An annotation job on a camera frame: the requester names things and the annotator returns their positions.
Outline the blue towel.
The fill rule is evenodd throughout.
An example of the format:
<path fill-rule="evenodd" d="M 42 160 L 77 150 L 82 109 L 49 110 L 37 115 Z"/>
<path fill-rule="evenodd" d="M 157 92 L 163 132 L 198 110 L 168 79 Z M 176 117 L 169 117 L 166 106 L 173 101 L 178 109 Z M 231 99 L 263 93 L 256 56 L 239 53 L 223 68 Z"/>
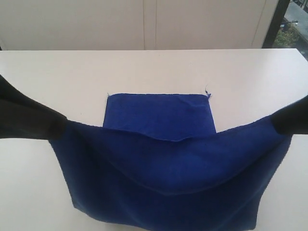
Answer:
<path fill-rule="evenodd" d="M 114 94 L 101 127 L 50 144 L 73 206 L 150 231 L 248 231 L 291 136 L 264 117 L 216 132 L 202 94 Z"/>

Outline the dark window frame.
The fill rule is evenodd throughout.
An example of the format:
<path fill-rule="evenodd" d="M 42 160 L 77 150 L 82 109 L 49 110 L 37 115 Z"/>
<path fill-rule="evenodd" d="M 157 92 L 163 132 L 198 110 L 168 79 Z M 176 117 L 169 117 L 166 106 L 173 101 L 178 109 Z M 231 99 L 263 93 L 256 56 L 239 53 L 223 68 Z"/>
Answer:
<path fill-rule="evenodd" d="M 279 0 L 278 1 L 274 15 L 270 23 L 270 26 L 268 28 L 266 37 L 262 45 L 263 49 L 272 48 L 274 41 L 276 39 L 276 36 L 278 34 L 278 31 L 280 29 L 281 22 L 289 6 L 289 3 L 290 3 L 290 0 Z"/>

